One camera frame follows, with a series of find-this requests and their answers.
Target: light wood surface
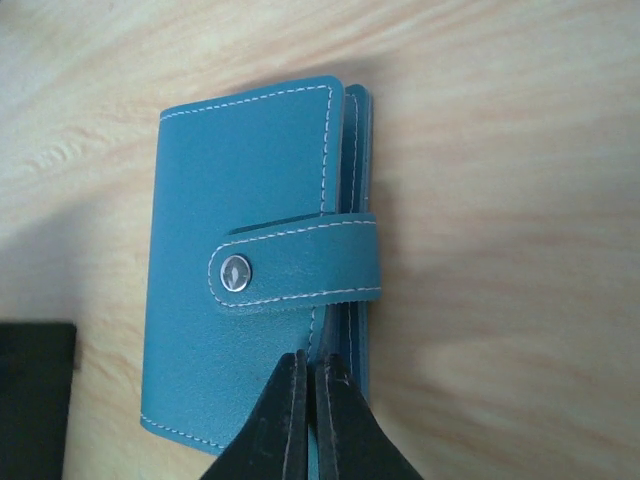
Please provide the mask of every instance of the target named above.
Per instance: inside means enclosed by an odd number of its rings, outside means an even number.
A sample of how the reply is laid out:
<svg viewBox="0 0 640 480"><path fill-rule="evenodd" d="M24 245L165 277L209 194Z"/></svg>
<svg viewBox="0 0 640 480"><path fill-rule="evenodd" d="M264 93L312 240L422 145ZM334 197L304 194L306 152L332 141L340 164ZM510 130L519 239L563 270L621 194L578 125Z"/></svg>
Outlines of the light wood surface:
<svg viewBox="0 0 640 480"><path fill-rule="evenodd" d="M138 422L158 114L376 101L371 392L427 479L640 478L640 3L0 2L0 317L79 326L65 478L195 480Z"/></svg>

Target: silver snap button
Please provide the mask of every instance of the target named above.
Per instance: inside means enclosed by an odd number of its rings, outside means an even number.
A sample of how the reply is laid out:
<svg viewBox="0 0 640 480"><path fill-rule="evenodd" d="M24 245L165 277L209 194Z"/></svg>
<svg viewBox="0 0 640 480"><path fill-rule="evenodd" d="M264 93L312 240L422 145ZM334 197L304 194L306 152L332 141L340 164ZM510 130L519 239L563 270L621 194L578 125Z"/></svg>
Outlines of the silver snap button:
<svg viewBox="0 0 640 480"><path fill-rule="evenodd" d="M220 267L220 281L230 292L241 292L251 280L251 265L240 255L231 255Z"/></svg>

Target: blue leather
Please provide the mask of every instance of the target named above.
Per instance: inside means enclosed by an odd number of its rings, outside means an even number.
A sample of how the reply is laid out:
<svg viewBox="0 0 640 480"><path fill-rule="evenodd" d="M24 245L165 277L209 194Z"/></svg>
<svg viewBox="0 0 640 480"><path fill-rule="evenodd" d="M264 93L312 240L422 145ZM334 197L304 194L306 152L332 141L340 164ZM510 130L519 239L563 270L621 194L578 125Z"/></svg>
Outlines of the blue leather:
<svg viewBox="0 0 640 480"><path fill-rule="evenodd" d="M240 292L228 291L220 279L231 255L251 264L251 282ZM240 315L375 300L380 296L375 217L316 216L227 235L209 260L208 282L219 310Z"/></svg>
<svg viewBox="0 0 640 480"><path fill-rule="evenodd" d="M237 243L233 252L223 247L253 267L249 287L236 294L217 289L209 262L213 256L217 272L214 252L230 241L373 221L360 213L368 195L370 112L362 87L345 95L336 78L316 77L162 113L141 407L149 431L219 454L280 356L300 348L311 357L327 348L348 355L366 390L364 301L377 297L380 285L375 225ZM212 294L234 304L350 288L370 290L245 307L223 305ZM358 303L328 305L345 301ZM343 321L345 305L353 307L351 323ZM334 333L321 345L325 324Z"/></svg>

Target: metal button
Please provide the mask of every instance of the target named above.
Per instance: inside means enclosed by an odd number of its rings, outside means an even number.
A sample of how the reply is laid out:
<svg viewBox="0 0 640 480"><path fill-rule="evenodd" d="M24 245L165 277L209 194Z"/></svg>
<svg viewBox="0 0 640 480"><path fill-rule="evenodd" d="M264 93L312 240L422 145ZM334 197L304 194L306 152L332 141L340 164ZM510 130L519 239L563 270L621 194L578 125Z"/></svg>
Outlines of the metal button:
<svg viewBox="0 0 640 480"><path fill-rule="evenodd" d="M230 292L241 292L251 280L251 265L240 255L231 255L220 267L220 281Z"/></svg>

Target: card holder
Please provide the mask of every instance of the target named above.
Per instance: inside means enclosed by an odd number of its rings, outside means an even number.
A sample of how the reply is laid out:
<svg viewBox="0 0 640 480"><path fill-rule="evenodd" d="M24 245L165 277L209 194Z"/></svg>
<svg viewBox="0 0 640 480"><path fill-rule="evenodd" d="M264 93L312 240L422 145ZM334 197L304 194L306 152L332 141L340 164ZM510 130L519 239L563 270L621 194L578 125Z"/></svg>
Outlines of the card holder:
<svg viewBox="0 0 640 480"><path fill-rule="evenodd" d="M340 352L368 384L380 295L372 104L314 77L164 111L141 424L220 454L283 353Z"/></svg>

